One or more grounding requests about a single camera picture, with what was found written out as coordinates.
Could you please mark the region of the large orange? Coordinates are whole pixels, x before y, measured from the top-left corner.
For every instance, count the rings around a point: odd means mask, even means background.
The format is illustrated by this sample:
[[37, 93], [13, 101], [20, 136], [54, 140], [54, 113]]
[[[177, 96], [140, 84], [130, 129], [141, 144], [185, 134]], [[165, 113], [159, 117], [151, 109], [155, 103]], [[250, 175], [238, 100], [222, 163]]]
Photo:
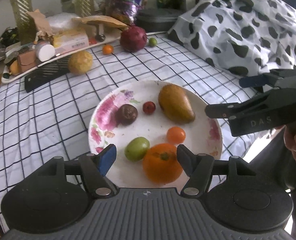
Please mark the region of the large orange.
[[177, 147], [168, 143], [157, 144], [149, 148], [142, 164], [148, 180], [156, 184], [172, 183], [183, 172], [177, 160]]

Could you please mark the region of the small orange kumquat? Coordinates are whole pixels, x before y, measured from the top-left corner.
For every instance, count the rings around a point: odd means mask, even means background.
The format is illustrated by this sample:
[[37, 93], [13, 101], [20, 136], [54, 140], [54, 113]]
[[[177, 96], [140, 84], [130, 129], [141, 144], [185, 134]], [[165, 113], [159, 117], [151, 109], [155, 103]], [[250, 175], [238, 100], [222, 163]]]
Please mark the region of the small orange kumquat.
[[182, 144], [186, 139], [186, 133], [184, 129], [174, 126], [168, 129], [166, 139], [170, 144]]

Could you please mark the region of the green plum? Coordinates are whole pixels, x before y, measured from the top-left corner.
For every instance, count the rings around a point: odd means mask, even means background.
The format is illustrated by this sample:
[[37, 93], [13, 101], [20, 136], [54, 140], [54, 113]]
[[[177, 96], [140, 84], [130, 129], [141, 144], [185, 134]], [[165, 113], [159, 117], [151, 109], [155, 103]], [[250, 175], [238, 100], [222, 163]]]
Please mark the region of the green plum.
[[125, 157], [132, 162], [140, 161], [150, 148], [150, 142], [145, 137], [133, 139], [125, 148]]

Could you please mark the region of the dark purple passion fruit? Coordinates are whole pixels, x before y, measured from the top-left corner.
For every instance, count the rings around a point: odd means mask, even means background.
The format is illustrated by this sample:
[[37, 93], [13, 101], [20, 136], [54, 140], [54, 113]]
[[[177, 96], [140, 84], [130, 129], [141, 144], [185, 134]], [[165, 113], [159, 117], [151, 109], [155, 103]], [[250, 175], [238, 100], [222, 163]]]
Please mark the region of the dark purple passion fruit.
[[115, 116], [118, 124], [130, 125], [137, 119], [138, 110], [130, 104], [124, 104], [118, 109]]

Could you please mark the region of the brown mango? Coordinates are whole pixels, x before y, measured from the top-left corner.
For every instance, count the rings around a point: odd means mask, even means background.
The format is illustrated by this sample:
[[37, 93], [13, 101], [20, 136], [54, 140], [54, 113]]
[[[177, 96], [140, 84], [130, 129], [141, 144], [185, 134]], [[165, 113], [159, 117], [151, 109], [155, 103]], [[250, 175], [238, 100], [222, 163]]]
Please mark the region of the brown mango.
[[165, 85], [158, 94], [158, 103], [165, 116], [175, 123], [188, 124], [195, 120], [195, 112], [182, 87]]

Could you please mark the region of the small red fruit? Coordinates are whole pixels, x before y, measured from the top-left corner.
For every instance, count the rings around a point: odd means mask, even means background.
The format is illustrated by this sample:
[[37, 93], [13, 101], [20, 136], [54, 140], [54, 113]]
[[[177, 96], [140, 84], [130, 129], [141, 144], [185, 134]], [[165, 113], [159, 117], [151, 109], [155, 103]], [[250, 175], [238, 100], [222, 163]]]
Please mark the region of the small red fruit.
[[156, 106], [152, 101], [147, 101], [143, 104], [143, 112], [147, 115], [151, 115], [155, 112]]

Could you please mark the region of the yellow round melon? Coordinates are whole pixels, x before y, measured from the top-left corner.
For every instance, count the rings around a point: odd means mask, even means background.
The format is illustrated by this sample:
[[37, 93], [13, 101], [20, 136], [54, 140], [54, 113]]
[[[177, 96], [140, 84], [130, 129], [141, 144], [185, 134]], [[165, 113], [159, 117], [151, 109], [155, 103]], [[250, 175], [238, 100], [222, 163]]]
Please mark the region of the yellow round melon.
[[83, 50], [71, 55], [68, 61], [68, 70], [72, 74], [83, 75], [91, 69], [92, 64], [92, 54]]

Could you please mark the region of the small orange tangerine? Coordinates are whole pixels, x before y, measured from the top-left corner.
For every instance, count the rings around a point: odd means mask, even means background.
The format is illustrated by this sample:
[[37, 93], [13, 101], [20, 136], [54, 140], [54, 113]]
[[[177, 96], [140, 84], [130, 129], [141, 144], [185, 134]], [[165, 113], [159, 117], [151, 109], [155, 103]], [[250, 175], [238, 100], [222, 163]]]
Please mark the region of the small orange tangerine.
[[114, 47], [111, 46], [110, 44], [106, 44], [102, 47], [102, 53], [104, 55], [110, 55], [113, 53], [113, 51], [114, 51]]

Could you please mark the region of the small green lime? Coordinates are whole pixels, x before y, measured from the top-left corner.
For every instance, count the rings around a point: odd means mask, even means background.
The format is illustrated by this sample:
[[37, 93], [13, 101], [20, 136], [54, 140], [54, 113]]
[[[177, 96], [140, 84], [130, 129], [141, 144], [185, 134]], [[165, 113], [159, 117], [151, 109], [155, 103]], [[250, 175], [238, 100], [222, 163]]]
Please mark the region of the small green lime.
[[157, 40], [155, 38], [150, 38], [149, 39], [149, 46], [150, 47], [155, 47], [158, 44]]

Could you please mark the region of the dark red cabbage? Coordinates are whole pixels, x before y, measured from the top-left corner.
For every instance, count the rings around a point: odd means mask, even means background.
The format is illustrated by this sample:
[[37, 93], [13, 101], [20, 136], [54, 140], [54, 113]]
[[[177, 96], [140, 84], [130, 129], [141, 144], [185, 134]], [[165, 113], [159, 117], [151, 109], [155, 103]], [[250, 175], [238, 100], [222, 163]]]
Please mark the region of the dark red cabbage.
[[138, 26], [130, 26], [121, 33], [120, 45], [128, 52], [135, 53], [147, 44], [146, 31]]

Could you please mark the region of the cow print blanket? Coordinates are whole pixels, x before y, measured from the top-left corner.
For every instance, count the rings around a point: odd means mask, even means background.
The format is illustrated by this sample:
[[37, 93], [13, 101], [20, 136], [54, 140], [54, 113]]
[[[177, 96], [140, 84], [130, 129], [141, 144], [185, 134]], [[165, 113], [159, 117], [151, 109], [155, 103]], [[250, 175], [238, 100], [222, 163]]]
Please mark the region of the cow print blanket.
[[168, 38], [234, 75], [296, 69], [296, 9], [282, 0], [199, 0]]

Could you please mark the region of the white floral plate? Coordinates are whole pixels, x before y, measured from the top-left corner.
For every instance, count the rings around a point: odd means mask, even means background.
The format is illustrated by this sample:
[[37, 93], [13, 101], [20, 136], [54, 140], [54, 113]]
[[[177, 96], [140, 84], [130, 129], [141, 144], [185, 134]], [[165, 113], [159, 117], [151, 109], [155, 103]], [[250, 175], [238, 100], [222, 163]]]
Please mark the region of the white floral plate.
[[[88, 127], [88, 142], [91, 153], [98, 154], [109, 144], [117, 148], [117, 158], [106, 177], [118, 187], [145, 188], [157, 187], [149, 181], [143, 171], [141, 161], [127, 160], [124, 150], [129, 142], [137, 137], [146, 138], [151, 146], [166, 142], [168, 129], [176, 123], [168, 119], [160, 107], [151, 114], [143, 112], [143, 104], [152, 101], [158, 103], [158, 94], [167, 82], [135, 81], [117, 88], [107, 94], [96, 107]], [[207, 103], [189, 90], [185, 93], [195, 112], [195, 120], [183, 124], [186, 133], [183, 144], [194, 154], [204, 153], [215, 159], [221, 158], [223, 139], [221, 128], [215, 119], [205, 114]], [[115, 112], [124, 104], [131, 104], [138, 110], [134, 123], [123, 126], [117, 124]]]

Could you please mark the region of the checked white tablecloth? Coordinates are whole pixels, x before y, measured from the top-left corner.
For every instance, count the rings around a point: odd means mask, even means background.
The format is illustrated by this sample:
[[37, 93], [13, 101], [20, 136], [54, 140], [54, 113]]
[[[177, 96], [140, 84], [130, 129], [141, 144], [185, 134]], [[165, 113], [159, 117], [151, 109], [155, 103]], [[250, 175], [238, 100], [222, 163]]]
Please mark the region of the checked white tablecloth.
[[237, 77], [206, 64], [185, 48], [156, 36], [157, 46], [130, 54], [118, 42], [105, 56], [91, 49], [93, 68], [66, 74], [32, 92], [24, 79], [0, 87], [0, 228], [4, 195], [55, 156], [75, 159], [89, 152], [88, 126], [97, 104], [112, 90], [134, 81], [175, 83], [207, 103], [243, 102], [256, 91], [241, 88]]

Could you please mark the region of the black ribbed device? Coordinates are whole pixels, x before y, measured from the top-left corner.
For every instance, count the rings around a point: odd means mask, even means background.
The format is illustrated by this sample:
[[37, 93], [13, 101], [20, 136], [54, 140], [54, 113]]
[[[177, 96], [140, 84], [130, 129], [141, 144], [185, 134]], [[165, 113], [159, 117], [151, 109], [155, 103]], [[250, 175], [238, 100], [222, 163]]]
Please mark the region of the black ribbed device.
[[69, 59], [70, 57], [67, 56], [57, 61], [47, 63], [27, 74], [24, 78], [25, 91], [29, 93], [56, 78], [68, 74]]

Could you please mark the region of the white tray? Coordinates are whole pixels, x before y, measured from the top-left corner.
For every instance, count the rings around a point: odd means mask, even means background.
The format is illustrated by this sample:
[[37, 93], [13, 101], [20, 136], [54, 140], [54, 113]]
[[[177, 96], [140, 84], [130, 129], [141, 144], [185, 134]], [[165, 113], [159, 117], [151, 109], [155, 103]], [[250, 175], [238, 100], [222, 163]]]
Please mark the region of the white tray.
[[107, 44], [107, 43], [112, 43], [112, 42], [115, 42], [115, 41], [118, 41], [120, 40], [120, 35], [121, 35], [121, 31], [120, 30], [117, 30], [117, 29], [114, 29], [114, 30], [111, 30], [108, 32], [107, 36], [106, 36], [106, 39], [103, 41], [103, 42], [98, 42], [96, 44], [91, 44], [87, 47], [84, 47], [84, 48], [80, 48], [80, 49], [77, 49], [77, 50], [73, 50], [73, 51], [70, 51], [68, 53], [64, 53], [64, 54], [57, 54], [56, 56], [54, 56], [53, 58], [49, 59], [48, 61], [45, 61], [45, 62], [42, 62], [42, 63], [39, 63], [37, 64], [37, 66], [27, 70], [26, 72], [23, 72], [21, 74], [18, 74], [16, 76], [10, 76], [8, 79], [6, 79], [4, 77], [4, 75], [7, 73], [9, 74], [9, 71], [7, 70], [7, 67], [4, 68], [4, 71], [2, 73], [2, 77], [1, 77], [1, 83], [3, 85], [5, 84], [8, 84], [8, 83], [11, 83], [23, 76], [25, 76], [26, 74], [36, 70], [37, 68], [40, 68], [42, 66], [44, 66], [45, 64], [49, 64], [49, 63], [52, 63], [54, 61], [57, 61], [57, 60], [60, 60], [64, 57], [67, 57], [67, 56], [70, 56], [74, 53], [77, 53], [79, 51], [83, 51], [83, 50], [88, 50], [88, 49], [91, 49], [91, 48], [94, 48], [94, 47], [97, 47], [97, 46], [103, 46], [104, 44]]

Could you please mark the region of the white round jar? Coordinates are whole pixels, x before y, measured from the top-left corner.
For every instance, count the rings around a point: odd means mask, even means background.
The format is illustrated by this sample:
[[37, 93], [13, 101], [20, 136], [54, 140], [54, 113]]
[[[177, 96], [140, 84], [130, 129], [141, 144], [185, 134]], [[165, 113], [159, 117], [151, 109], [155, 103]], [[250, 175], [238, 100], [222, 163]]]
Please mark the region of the white round jar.
[[45, 62], [55, 56], [55, 48], [47, 42], [40, 42], [35, 46], [36, 56], [39, 61]]

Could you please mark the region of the brown leather pouch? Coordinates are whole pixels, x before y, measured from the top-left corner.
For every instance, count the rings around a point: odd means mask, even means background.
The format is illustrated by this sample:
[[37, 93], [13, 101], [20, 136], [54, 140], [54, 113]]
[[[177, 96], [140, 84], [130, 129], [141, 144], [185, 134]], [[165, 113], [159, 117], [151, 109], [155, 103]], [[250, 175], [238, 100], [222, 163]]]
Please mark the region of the brown leather pouch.
[[37, 56], [34, 50], [26, 51], [17, 56], [18, 64], [22, 73], [37, 66]]

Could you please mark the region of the yellow white box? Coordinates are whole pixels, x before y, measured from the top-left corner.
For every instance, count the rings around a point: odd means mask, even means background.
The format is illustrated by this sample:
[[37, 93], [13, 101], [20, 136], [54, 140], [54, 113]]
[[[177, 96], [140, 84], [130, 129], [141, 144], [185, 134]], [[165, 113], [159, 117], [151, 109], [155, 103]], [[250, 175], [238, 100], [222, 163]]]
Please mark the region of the yellow white box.
[[82, 28], [61, 31], [53, 36], [53, 47], [56, 54], [66, 54], [89, 46], [86, 31]]

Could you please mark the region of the black zip case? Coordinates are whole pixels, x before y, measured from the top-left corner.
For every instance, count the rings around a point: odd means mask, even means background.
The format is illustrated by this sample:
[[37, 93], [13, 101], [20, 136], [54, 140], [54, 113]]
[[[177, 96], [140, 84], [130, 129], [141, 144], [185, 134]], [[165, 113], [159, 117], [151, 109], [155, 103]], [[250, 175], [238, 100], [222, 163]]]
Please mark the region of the black zip case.
[[147, 33], [168, 31], [181, 14], [183, 11], [175, 9], [141, 9], [136, 16], [135, 25]]

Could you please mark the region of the crumpled brown paper bag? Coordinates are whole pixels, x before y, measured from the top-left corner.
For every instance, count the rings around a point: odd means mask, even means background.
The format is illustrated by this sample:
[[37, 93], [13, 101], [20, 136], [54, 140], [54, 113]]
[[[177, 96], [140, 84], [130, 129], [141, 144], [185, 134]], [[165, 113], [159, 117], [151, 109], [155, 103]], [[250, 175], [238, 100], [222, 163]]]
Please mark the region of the crumpled brown paper bag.
[[28, 11], [27, 14], [30, 18], [32, 18], [36, 26], [36, 37], [34, 39], [34, 44], [37, 44], [39, 40], [51, 40], [53, 37], [53, 32], [45, 15], [42, 14], [38, 9], [35, 11]]

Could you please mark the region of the brown paper envelope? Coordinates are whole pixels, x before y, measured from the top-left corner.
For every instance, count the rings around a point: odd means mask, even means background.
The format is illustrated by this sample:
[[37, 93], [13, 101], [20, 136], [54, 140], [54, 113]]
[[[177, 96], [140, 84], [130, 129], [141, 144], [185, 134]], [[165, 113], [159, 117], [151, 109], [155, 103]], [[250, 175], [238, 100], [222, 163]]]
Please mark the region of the brown paper envelope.
[[128, 28], [128, 25], [115, 19], [110, 16], [105, 16], [105, 15], [95, 15], [95, 16], [87, 16], [87, 17], [75, 17], [72, 18], [72, 21], [74, 22], [79, 22], [83, 24], [90, 24], [90, 25], [95, 25], [95, 24], [104, 24], [108, 27], [111, 28], [119, 28], [119, 29], [125, 29]]

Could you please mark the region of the clear plastic bag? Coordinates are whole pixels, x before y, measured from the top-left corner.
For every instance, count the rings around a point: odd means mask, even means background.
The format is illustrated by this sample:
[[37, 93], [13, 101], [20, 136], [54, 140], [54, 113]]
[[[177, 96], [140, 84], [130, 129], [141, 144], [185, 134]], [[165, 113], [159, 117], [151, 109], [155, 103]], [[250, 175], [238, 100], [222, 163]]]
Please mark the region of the clear plastic bag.
[[56, 33], [59, 33], [60, 31], [75, 28], [77, 26], [77, 23], [75, 23], [72, 20], [73, 18], [79, 18], [79, 17], [76, 14], [62, 12], [60, 14], [47, 17], [46, 20], [48, 21], [52, 29], [52, 32], [56, 34]]

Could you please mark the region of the purple snack bag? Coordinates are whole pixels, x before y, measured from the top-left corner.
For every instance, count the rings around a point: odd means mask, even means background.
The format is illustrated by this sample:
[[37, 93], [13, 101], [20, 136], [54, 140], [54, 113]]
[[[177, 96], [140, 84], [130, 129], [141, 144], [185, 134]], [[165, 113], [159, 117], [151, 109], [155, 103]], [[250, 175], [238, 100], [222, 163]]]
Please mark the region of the purple snack bag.
[[111, 0], [107, 15], [124, 24], [134, 25], [142, 0]]

